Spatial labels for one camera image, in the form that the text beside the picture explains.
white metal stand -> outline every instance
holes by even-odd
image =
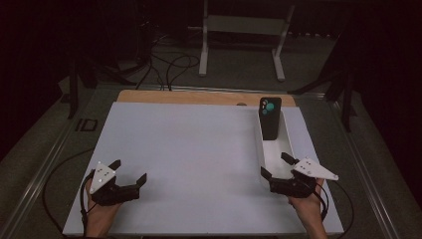
[[[251,33],[280,36],[280,42],[277,49],[273,49],[272,55],[274,66],[276,68],[277,80],[283,82],[285,73],[283,71],[280,54],[288,34],[289,25],[293,16],[295,6],[290,6],[286,19],[265,19],[249,17],[231,17],[208,15],[208,0],[204,0],[204,18],[202,28],[202,52],[199,65],[199,76],[207,75],[208,62],[208,32],[233,32],[233,33]]]

stand leg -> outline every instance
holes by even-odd
[[[112,72],[111,70],[109,70],[108,68],[102,66],[101,64],[97,63],[96,61],[94,61],[93,59],[91,59],[90,57],[84,55],[83,53],[81,53],[82,55],[82,60],[85,61],[86,63],[94,66],[95,68],[97,68],[97,70],[103,72],[104,74],[107,74],[109,77],[111,77],[112,79],[114,79],[115,81],[121,83],[122,85],[126,85],[126,86],[136,86],[136,83],[130,82],[127,79],[119,76],[118,74]]]
[[[335,79],[337,79],[340,75],[341,75],[341,71],[332,72],[328,76],[326,76],[324,78],[319,78],[316,81],[313,81],[313,82],[307,84],[304,87],[301,87],[301,88],[293,90],[293,91],[288,91],[288,94],[301,95],[301,94],[306,93],[306,92],[312,90],[313,88],[318,87],[318,86],[320,86],[324,83],[335,81]]]
[[[280,35],[280,42],[277,46],[277,49],[273,49],[273,61],[274,61],[274,67],[276,69],[277,74],[277,81],[283,82],[285,77],[285,72],[283,70],[282,61],[280,60],[280,54],[282,52],[283,45],[285,44],[286,37],[288,35],[290,22],[292,20],[293,12],[295,11],[295,6],[291,6],[289,8],[288,16],[286,17],[286,21],[283,26],[282,34]]]
[[[199,76],[207,75],[208,65],[208,0],[204,0],[204,18],[202,27],[202,52],[199,63]]]
[[[354,75],[349,73],[346,76],[344,96],[343,96],[343,109],[341,112],[341,122],[343,123],[345,129],[350,131],[350,111],[351,111],[351,94],[353,89]]]
[[[70,104],[68,119],[72,119],[78,110],[78,74],[77,74],[77,60],[74,53],[69,55],[69,91],[70,91]]]
[[[325,92],[325,99],[328,102],[335,102],[338,100],[341,93],[344,91],[345,88],[345,78],[347,77],[347,74],[345,72],[341,72],[338,74],[336,79],[331,82],[331,85],[329,86],[328,90]]]

wooden board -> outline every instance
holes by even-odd
[[[262,97],[280,97],[282,99],[282,107],[296,106],[295,100],[292,96],[289,95],[255,93],[161,92],[124,90],[119,94],[117,101],[131,103],[175,103],[222,106],[245,104],[247,106],[257,106],[260,102],[260,98]]]

white board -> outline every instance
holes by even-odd
[[[110,233],[131,235],[276,235],[305,233],[286,196],[260,182],[250,107],[114,103],[86,175],[98,161],[121,159],[116,184],[148,180],[124,203]],[[282,108],[295,157],[317,161],[299,108]],[[329,201],[329,190],[325,185]],[[64,233],[83,231],[79,194]],[[335,206],[324,221],[342,232]]]

black cable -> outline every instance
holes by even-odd
[[[348,202],[350,203],[350,208],[351,208],[350,223],[348,224],[348,226],[344,230],[344,232],[339,237],[337,237],[337,239],[340,239],[350,230],[351,226],[353,225],[353,222],[354,222],[354,207],[353,207],[353,202],[351,201],[350,196],[347,194],[347,192],[344,190],[344,188],[338,182],[336,182],[336,181],[333,181],[333,182],[344,192],[344,194],[346,195],[346,197],[348,199]]]
[[[96,204],[94,204],[94,206],[92,206],[92,207],[90,208],[90,210],[88,210],[88,211],[87,211],[87,213],[90,213],[90,212],[91,212],[91,210],[93,210],[96,206],[97,206],[97,203],[96,203]]]
[[[185,57],[187,57],[188,59],[189,59],[189,66],[190,66],[190,64],[191,64],[191,60],[190,60],[190,57],[189,56],[181,56],[181,57],[178,57],[178,58],[175,58],[172,62],[171,62],[171,64],[168,66],[168,68],[167,68],[167,73],[165,74],[165,80],[167,81],[167,88],[168,88],[168,90],[169,91],[172,91],[172,89],[171,89],[171,85],[173,84],[173,82],[174,82],[174,80],[176,80],[176,78],[178,78],[180,75],[182,75],[183,73],[185,73],[189,68],[185,68],[185,69],[183,69],[183,71],[181,71],[177,76],[175,76],[173,79],[171,79],[171,80],[169,80],[168,79],[168,76],[169,76],[169,73],[170,73],[170,69],[171,69],[171,67],[172,66],[174,66],[174,63],[177,61],[177,60],[179,60],[179,59],[182,59],[182,58],[185,58]]]
[[[151,60],[151,58],[149,58],[148,61],[149,61],[148,71],[146,71],[146,73],[145,73],[145,75],[143,75],[142,79],[140,79],[140,81],[136,84],[136,88],[135,88],[136,90],[139,89],[139,86],[143,83],[143,81],[145,81],[146,77],[148,76],[149,72],[152,69],[152,60]]]
[[[316,184],[318,187],[320,187],[320,189],[322,189],[323,194],[325,194],[325,198],[326,198],[326,210],[329,210],[329,199],[328,199],[328,194],[326,193],[325,189],[323,189],[323,187],[319,184]]]
[[[313,191],[313,195],[316,196],[316,198],[320,201],[320,203],[322,204],[322,212],[320,214],[320,218],[322,219],[322,221],[325,219],[326,214],[328,213],[328,207],[327,204],[325,204],[325,201],[323,201],[322,197],[320,197],[319,193],[317,193],[315,188],[310,188],[309,185],[307,185],[305,182],[301,181],[298,179],[298,182],[303,184],[305,187],[307,187],[308,189]]]
[[[144,64],[144,65],[136,65],[134,67],[131,67],[131,68],[127,68],[127,69],[118,71],[117,73],[120,74],[120,75],[128,75],[128,74],[130,74],[130,76],[131,76],[131,75],[133,75],[133,74],[135,74],[135,73],[137,73],[139,71],[142,71],[146,67],[146,65],[147,64]]]
[[[60,163],[59,163],[58,165],[56,165],[56,166],[53,168],[53,170],[50,172],[49,176],[48,176],[48,177],[47,177],[47,179],[46,179],[46,183],[45,183],[45,184],[44,184],[44,186],[43,186],[43,191],[42,191],[42,201],[43,201],[43,207],[44,207],[44,210],[46,211],[46,213],[47,213],[47,215],[49,216],[50,220],[53,222],[53,224],[55,225],[55,227],[58,229],[58,231],[60,232],[60,234],[61,234],[64,238],[67,238],[67,236],[63,234],[63,228],[59,225],[59,223],[57,222],[57,220],[53,217],[53,215],[51,214],[51,212],[50,212],[50,210],[49,210],[49,208],[48,208],[48,206],[47,206],[47,200],[46,200],[46,190],[47,190],[47,185],[48,185],[48,183],[49,183],[49,181],[50,181],[50,179],[51,179],[52,175],[53,175],[53,174],[56,172],[56,170],[57,170],[59,167],[61,167],[61,166],[62,166],[65,162],[70,161],[71,159],[74,159],[74,158],[76,158],[76,157],[78,157],[78,156],[80,156],[80,155],[82,155],[82,154],[84,154],[84,153],[87,153],[87,152],[89,152],[89,151],[92,151],[92,150],[94,150],[94,147],[89,148],[89,149],[87,149],[87,150],[84,150],[84,151],[82,151],[82,152],[79,152],[79,153],[77,153],[77,154],[75,154],[75,155],[73,155],[73,156],[70,156],[70,157],[66,158],[66,159],[65,159],[65,160],[63,160],[62,162],[60,162]]]
[[[172,86],[173,82],[174,82],[174,81],[175,81],[178,77],[180,77],[183,73],[185,73],[185,72],[186,72],[189,68],[193,68],[193,67],[198,66],[200,61],[199,61],[199,58],[197,58],[197,57],[195,57],[195,56],[190,56],[190,55],[184,54],[184,53],[182,53],[182,52],[165,52],[165,53],[167,53],[167,54],[181,54],[181,55],[182,55],[182,56],[179,56],[179,57],[175,58],[173,61],[168,62],[168,61],[166,61],[166,60],[164,60],[164,59],[162,59],[162,58],[160,58],[160,57],[155,56],[154,54],[151,54],[151,56],[152,56],[152,57],[154,57],[154,58],[156,58],[156,59],[158,59],[158,60],[160,60],[160,61],[163,61],[163,62],[165,62],[165,63],[169,64],[169,66],[168,66],[168,68],[167,68],[166,78],[165,78],[165,79],[166,79],[166,83],[167,83],[167,88],[168,88],[170,91],[172,91],[171,86]],[[188,60],[189,60],[189,64],[188,64],[187,66],[180,66],[180,65],[175,64],[175,62],[176,62],[176,61],[178,61],[178,60],[180,60],[180,59],[182,59],[182,58],[188,58]],[[191,60],[192,58],[196,60],[196,62],[195,62],[194,64],[192,64],[192,60]],[[177,74],[175,77],[173,77],[173,78],[170,80],[170,79],[169,79],[169,72],[170,72],[170,69],[171,69],[172,67],[176,67],[176,68],[183,68],[183,71],[181,71],[179,74]]]
[[[84,238],[87,236],[87,226],[88,226],[88,212],[87,210],[85,210],[85,204],[84,204],[84,194],[85,194],[84,189],[88,180],[93,178],[93,175],[94,175],[94,171],[91,170],[90,174],[88,174],[88,176],[84,179],[81,185],[81,189],[80,189],[80,203],[81,203],[82,224],[84,226]]]
[[[164,81],[161,79],[159,72],[156,68],[152,67],[152,70],[155,71],[156,75],[157,75],[157,82],[160,84],[160,90],[164,91]]]

